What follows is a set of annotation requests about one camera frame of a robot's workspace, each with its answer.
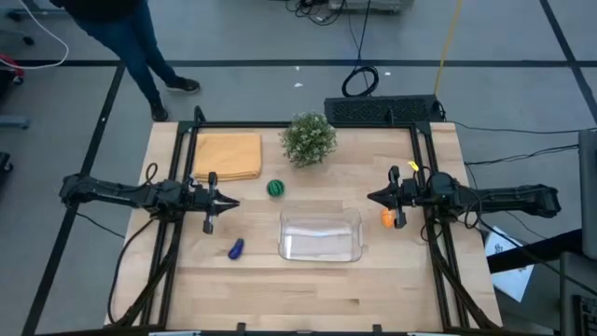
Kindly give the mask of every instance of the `black shoe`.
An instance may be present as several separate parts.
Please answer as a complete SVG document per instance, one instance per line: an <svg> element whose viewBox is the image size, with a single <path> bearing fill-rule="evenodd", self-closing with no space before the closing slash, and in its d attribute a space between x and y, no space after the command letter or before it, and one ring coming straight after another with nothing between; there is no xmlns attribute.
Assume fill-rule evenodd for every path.
<svg viewBox="0 0 597 336"><path fill-rule="evenodd" d="M195 93L201 88L201 85L197 80L179 77L176 79L175 83L166 84L166 87L169 91Z"/></svg>
<svg viewBox="0 0 597 336"><path fill-rule="evenodd" d="M164 108L161 103L150 104L151 105L151 118L156 122L166 121L170 117L168 111Z"/></svg>

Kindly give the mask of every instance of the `folded cloth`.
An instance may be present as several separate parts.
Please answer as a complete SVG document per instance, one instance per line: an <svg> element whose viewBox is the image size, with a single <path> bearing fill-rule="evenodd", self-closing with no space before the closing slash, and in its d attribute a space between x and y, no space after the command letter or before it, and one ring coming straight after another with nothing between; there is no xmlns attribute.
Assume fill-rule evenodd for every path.
<svg viewBox="0 0 597 336"><path fill-rule="evenodd" d="M193 177L207 181L210 172L218 181L257 178L261 174L261 135L255 133L199 134Z"/></svg>

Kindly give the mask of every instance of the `white paper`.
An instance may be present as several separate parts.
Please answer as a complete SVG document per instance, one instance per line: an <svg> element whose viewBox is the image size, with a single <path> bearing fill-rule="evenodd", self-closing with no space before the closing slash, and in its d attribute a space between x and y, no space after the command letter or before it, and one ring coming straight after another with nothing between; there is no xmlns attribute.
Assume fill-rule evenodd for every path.
<svg viewBox="0 0 597 336"><path fill-rule="evenodd" d="M518 246L522 246L521 243L516 241L516 239L513 239L510 236L508 236L505 232L499 230L496 227L493 227L493 229L504 234L511 241L515 242ZM489 257L490 255L496 253L508 251L509 249L512 249L514 247L515 246L506 239L500 237L499 235L493 232L490 232L485 242L485 256ZM533 265L529 265L527 267L523 267L517 270L510 270L492 274L493 285L499 290L506 293L510 298L518 302L521 302L522 297L524 296L524 291L526 290L526 287L529 285L529 279L531 278L533 267Z"/></svg>

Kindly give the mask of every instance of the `orange object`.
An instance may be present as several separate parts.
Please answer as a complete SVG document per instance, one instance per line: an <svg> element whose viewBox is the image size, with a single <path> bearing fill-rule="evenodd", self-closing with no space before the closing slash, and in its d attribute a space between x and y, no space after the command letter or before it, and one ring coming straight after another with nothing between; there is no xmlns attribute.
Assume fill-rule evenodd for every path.
<svg viewBox="0 0 597 336"><path fill-rule="evenodd" d="M392 229L394 227L394 220L396 219L396 210L382 210L382 224L384 227L388 229Z"/></svg>

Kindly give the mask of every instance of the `concrete floor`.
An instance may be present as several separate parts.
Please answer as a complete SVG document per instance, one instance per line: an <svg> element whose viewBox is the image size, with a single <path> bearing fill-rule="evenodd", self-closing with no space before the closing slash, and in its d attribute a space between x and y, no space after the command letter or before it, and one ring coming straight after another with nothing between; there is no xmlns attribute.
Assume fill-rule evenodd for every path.
<svg viewBox="0 0 597 336"><path fill-rule="evenodd" d="M597 60L590 32L591 0L551 0L566 39L578 60ZM14 0L2 7L15 7ZM363 57L371 60L437 60L455 0L417 0L397 16L373 15ZM265 0L150 0L158 40L168 60L350 60L355 47L345 16L321 28L296 19L281 2ZM363 17L353 15L356 31ZM70 60L115 60L67 17L43 23L71 47ZM0 20L0 28L18 27L36 39L25 47L3 38L0 52L21 60L54 60L61 46L31 21ZM466 0L449 54L451 60L564 61L538 0ZM57 197L62 177L80 170L90 137L116 67L65 66L27 73L26 83L2 103L2 113L31 118L27 131L1 130L0 150L16 166L0 198L0 326L3 335L20 334L41 273L64 213ZM341 96L350 72L342 66L186 66L181 76L201 81L197 96L164 93L174 119L190 119L201 105L209 120L287 120L305 111L323 111L327 97ZM375 95L427 94L435 67L380 66ZM597 89L597 69L582 69ZM353 90L363 83L356 80ZM594 127L595 119L568 67L449 67L439 99L448 118L469 125L534 130ZM134 184L146 150L151 120L148 106L125 74L92 174ZM573 144L572 135L482 133L459 128L466 161L529 153ZM558 188L562 213L545 220L521 215L544 236L580 225L577 155L574 151L528 161L474 168L480 188L543 183ZM130 210L87 204L81 212L119 232ZM539 238L511 217L487 216L490 223L526 242ZM104 321L109 283L119 238L77 220L68 241L37 332L99 328Z"/></svg>

